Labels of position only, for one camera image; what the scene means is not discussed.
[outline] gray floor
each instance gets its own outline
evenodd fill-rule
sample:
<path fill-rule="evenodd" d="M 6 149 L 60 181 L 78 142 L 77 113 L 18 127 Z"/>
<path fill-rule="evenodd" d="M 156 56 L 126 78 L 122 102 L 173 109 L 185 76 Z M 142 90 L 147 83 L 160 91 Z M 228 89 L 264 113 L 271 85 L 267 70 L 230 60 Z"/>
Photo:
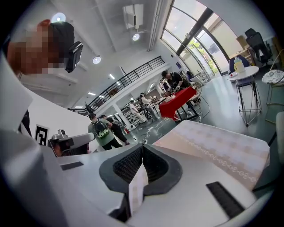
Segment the gray floor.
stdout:
<path fill-rule="evenodd" d="M 201 119 L 201 123 L 230 130 L 236 133 L 245 134 L 266 141 L 267 143 L 272 138 L 275 132 L 275 125 L 265 121 L 267 112 L 266 98 L 269 86 L 264 84 L 261 79 L 268 69 L 261 69 L 255 76 L 256 86 L 259 90 L 260 100 L 262 104 L 262 112 L 246 127 L 243 119 L 240 116 L 238 108 L 238 97 L 235 83 L 227 80 L 227 77 L 215 78 L 205 86 L 203 86 L 202 96 L 211 106 L 209 114 Z M 283 102 L 284 88 L 277 88 L 273 91 L 273 102 Z M 245 106 L 251 105 L 252 89 L 250 86 L 243 87 L 243 97 Z M 208 111 L 208 107 L 204 101 L 201 101 L 202 111 Z M 275 121 L 275 116 L 278 112 L 283 111 L 283 107 L 271 107 L 268 113 L 268 118 Z M 131 131 L 129 137 L 130 143 L 141 142 L 147 140 L 148 144 L 157 141 L 161 136 L 168 133 L 177 125 L 173 120 L 164 121 L 160 118 L 158 121 L 150 121 L 140 125 L 137 129 Z M 281 171 L 279 163 L 276 140 L 270 148 L 270 165 L 264 169 L 255 188 L 267 184 L 276 179 Z M 266 189 L 256 192 L 256 196 L 261 196 L 267 191 Z"/>

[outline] green shirt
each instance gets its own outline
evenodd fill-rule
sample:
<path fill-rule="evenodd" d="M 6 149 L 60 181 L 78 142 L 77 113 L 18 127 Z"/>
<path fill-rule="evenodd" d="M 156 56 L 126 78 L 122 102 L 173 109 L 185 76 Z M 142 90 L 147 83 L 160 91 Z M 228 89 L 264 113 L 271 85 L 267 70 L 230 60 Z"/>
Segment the green shirt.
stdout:
<path fill-rule="evenodd" d="M 100 119 L 99 121 L 102 122 L 103 124 L 105 124 L 107 127 L 110 124 L 110 122 L 106 119 Z M 112 134 L 111 130 L 110 130 L 110 133 L 108 133 L 108 135 L 105 136 L 104 138 L 98 138 L 96 136 L 95 127 L 92 123 L 89 124 L 89 126 L 88 126 L 88 132 L 93 133 L 94 137 L 97 139 L 98 143 L 101 146 L 107 145 L 110 141 L 112 141 L 114 139 L 114 135 Z"/>

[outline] ceiling light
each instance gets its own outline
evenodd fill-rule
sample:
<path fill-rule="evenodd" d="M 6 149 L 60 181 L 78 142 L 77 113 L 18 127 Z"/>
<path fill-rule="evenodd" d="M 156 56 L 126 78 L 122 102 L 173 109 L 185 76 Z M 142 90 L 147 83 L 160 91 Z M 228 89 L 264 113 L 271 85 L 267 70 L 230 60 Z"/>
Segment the ceiling light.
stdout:
<path fill-rule="evenodd" d="M 64 15 L 64 13 L 58 12 L 55 15 L 53 15 L 51 22 L 55 23 L 55 22 L 65 21 L 65 20 L 66 20 L 66 16 Z"/>
<path fill-rule="evenodd" d="M 114 78 L 114 76 L 112 75 L 112 74 L 110 74 L 110 77 L 114 80 L 115 78 Z"/>
<path fill-rule="evenodd" d="M 101 62 L 101 57 L 100 56 L 97 56 L 97 57 L 94 57 L 94 59 L 93 59 L 93 63 L 94 64 L 99 64 L 100 62 Z"/>
<path fill-rule="evenodd" d="M 134 34 L 134 35 L 132 36 L 132 39 L 133 39 L 134 41 L 138 40 L 139 38 L 140 38 L 140 35 L 139 35 L 138 33 L 136 33 L 136 34 Z"/>

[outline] white chair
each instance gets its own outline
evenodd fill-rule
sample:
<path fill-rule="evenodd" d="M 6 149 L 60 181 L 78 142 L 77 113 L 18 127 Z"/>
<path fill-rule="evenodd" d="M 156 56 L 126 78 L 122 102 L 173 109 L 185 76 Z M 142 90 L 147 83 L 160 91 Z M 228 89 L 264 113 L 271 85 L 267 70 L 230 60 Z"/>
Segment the white chair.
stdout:
<path fill-rule="evenodd" d="M 191 82 L 190 84 L 191 84 L 192 88 L 196 90 L 196 95 L 194 95 L 189 101 L 190 101 L 190 102 L 191 102 L 191 101 L 196 101 L 196 102 L 197 102 L 197 105 L 198 105 L 198 107 L 199 107 L 197 110 L 200 109 L 200 110 L 201 110 L 202 117 L 206 117 L 206 115 L 207 115 L 207 114 L 209 113 L 209 111 L 210 111 L 210 106 L 209 106 L 208 102 L 207 102 L 207 101 L 203 98 L 203 96 L 201 95 L 201 93 L 202 93 L 202 84 L 201 84 L 200 82 Z M 200 102 L 197 101 L 197 99 L 198 99 L 199 97 L 201 97 L 201 98 L 206 102 L 206 104 L 207 104 L 208 107 L 209 107 L 209 110 L 208 110 L 208 112 L 207 112 L 205 115 L 203 114 L 202 109 L 201 109 L 201 107 L 200 107 Z"/>
<path fill-rule="evenodd" d="M 267 117 L 267 113 L 269 111 L 270 106 L 272 106 L 272 105 L 284 106 L 283 103 L 271 103 L 273 88 L 284 86 L 284 72 L 281 71 L 281 70 L 271 70 L 271 69 L 273 68 L 275 61 L 277 60 L 277 58 L 279 57 L 279 55 L 281 54 L 281 52 L 283 50 L 284 49 L 282 49 L 280 51 L 280 53 L 278 54 L 278 56 L 275 58 L 272 66 L 270 68 L 270 71 L 268 73 L 264 74 L 264 76 L 262 78 L 263 83 L 269 84 L 269 90 L 268 90 L 268 95 L 267 95 L 267 99 L 266 99 L 266 105 L 268 105 L 268 109 L 267 109 L 267 112 L 266 112 L 266 115 L 265 115 L 265 120 L 270 122 L 270 123 L 273 123 L 273 124 L 275 124 L 275 122 L 267 119 L 266 117 Z"/>

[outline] ceiling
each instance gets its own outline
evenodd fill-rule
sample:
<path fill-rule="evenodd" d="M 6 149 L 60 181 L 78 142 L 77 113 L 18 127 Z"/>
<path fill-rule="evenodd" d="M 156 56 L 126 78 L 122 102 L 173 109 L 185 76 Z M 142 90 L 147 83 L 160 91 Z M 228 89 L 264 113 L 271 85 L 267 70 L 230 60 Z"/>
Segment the ceiling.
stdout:
<path fill-rule="evenodd" d="M 140 33 L 138 41 L 132 40 L 136 31 L 126 28 L 122 10 L 124 6 L 133 4 L 143 4 L 144 7 L 143 25 L 138 30 L 144 32 Z M 48 74 L 23 75 L 21 82 L 38 95 L 63 107 L 74 106 L 81 97 L 86 99 L 88 91 L 101 93 L 114 82 L 110 80 L 109 73 L 117 72 L 117 67 L 125 65 L 127 58 L 146 53 L 155 5 L 156 0 L 39 0 L 27 10 L 15 27 L 11 39 L 20 39 L 26 31 L 34 29 L 38 22 L 62 12 L 66 21 L 74 26 L 75 41 L 84 44 L 81 61 L 72 73 L 64 69 L 50 69 Z M 98 55 L 102 61 L 94 65 L 92 60 Z M 142 63 L 133 62 L 128 69 L 140 65 Z"/>

